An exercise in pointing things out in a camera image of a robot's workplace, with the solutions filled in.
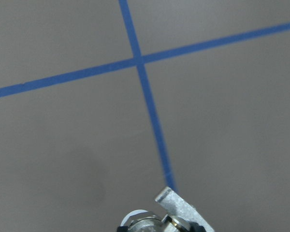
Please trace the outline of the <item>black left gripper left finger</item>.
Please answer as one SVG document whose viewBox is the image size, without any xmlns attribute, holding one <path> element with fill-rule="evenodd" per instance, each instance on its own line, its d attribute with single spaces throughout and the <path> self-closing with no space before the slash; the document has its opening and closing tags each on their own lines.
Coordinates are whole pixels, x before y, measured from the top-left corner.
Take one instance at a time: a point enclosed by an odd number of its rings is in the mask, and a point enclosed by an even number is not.
<svg viewBox="0 0 290 232">
<path fill-rule="evenodd" d="M 128 226 L 119 226 L 117 227 L 116 232 L 128 232 Z"/>
</svg>

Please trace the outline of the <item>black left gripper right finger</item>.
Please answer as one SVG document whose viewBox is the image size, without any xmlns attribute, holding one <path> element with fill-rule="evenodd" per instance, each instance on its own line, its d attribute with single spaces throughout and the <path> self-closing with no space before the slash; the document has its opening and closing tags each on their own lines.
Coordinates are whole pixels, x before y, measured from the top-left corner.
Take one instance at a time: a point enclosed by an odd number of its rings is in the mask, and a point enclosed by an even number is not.
<svg viewBox="0 0 290 232">
<path fill-rule="evenodd" d="M 205 228 L 198 223 L 192 223 L 192 231 L 193 232 L 205 232 Z"/>
</svg>

